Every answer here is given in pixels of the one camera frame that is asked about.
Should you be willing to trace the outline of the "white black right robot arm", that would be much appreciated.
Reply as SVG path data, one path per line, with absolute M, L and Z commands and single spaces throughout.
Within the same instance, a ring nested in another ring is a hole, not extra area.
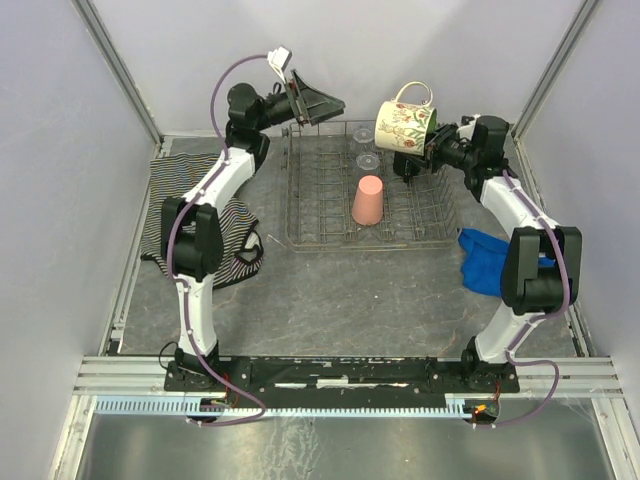
M 517 349 L 543 321 L 563 314 L 579 289 L 582 234 L 541 212 L 523 190 L 504 153 L 509 130 L 497 116 L 465 116 L 427 134 L 417 152 L 394 155 L 394 171 L 405 180 L 421 169 L 462 171 L 466 188 L 510 236 L 498 310 L 441 373 L 458 376 L 466 390 L 488 391 L 513 379 Z

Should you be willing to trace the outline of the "christmas mug green inside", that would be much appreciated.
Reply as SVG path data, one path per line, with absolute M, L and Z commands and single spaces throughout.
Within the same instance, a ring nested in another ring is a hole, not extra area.
M 421 87 L 427 97 L 420 104 L 402 99 L 410 87 Z M 396 95 L 381 104 L 374 127 L 374 142 L 378 148 L 421 156 L 429 134 L 435 132 L 437 109 L 431 87 L 421 81 L 403 85 Z

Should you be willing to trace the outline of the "salmon pink plastic cup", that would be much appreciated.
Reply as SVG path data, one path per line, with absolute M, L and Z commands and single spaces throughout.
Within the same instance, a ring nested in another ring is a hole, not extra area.
M 378 224 L 383 217 L 383 182 L 375 175 L 367 175 L 359 180 L 352 206 L 352 218 L 360 225 Z

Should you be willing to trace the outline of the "clear plastic cup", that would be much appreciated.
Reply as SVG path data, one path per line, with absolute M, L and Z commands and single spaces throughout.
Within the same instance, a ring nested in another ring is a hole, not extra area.
M 356 167 L 367 174 L 372 174 L 380 166 L 380 159 L 376 153 L 366 152 L 359 154 L 355 159 Z
M 369 148 L 374 142 L 374 132 L 367 127 L 360 126 L 352 135 L 355 145 L 362 148 Z

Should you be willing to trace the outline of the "grey wire dish rack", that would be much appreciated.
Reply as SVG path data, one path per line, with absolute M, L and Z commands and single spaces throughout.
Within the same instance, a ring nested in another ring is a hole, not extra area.
M 286 233 L 298 251 L 414 250 L 455 243 L 460 222 L 446 171 L 406 179 L 374 143 L 371 121 L 291 124 Z

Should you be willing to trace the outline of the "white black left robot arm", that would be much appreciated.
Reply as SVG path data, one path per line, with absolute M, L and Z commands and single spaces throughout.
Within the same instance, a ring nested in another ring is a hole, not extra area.
M 181 334 L 167 367 L 170 381 L 216 379 L 218 338 L 213 322 L 214 276 L 223 263 L 222 211 L 264 163 L 270 140 L 265 129 L 289 120 L 317 125 L 343 114 L 343 100 L 310 86 L 298 73 L 261 96 L 248 83 L 227 94 L 225 149 L 188 193 L 161 207 L 161 254 L 179 296 Z

